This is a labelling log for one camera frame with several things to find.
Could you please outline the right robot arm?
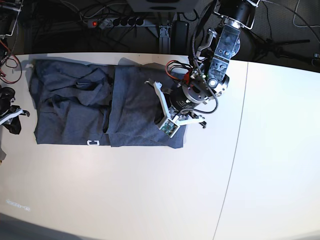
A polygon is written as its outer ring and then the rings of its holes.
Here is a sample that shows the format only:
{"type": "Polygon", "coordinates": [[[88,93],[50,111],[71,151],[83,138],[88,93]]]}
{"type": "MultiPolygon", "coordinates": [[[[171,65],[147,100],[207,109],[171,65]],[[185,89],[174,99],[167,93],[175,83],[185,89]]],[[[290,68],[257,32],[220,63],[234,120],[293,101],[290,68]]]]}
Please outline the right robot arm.
{"type": "Polygon", "coordinates": [[[19,135],[22,130],[20,116],[30,115],[28,111],[13,104],[16,91],[10,87],[18,83],[22,77],[21,62],[14,54],[19,36],[18,18],[22,8],[22,0],[0,2],[0,67],[19,70],[19,77],[13,81],[7,80],[7,74],[3,70],[0,71],[0,82],[7,84],[0,87],[0,125],[13,135],[19,135]]]}

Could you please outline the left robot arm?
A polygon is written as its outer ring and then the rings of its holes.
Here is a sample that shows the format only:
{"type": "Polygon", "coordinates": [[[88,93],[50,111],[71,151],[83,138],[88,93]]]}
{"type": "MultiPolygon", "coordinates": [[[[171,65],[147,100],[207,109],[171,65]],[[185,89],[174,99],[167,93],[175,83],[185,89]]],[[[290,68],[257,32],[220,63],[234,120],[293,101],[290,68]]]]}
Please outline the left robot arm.
{"type": "Polygon", "coordinates": [[[196,28],[202,28],[212,14],[221,19],[218,27],[208,29],[206,42],[200,46],[196,46],[198,32],[194,31],[188,64],[177,60],[166,64],[165,73],[177,83],[175,87],[165,90],[160,82],[152,84],[162,108],[155,119],[160,130],[206,125],[206,112],[196,107],[217,101],[227,89],[226,71],[240,49],[241,30],[252,29],[258,6],[257,0],[214,0],[205,7],[196,28]]]}

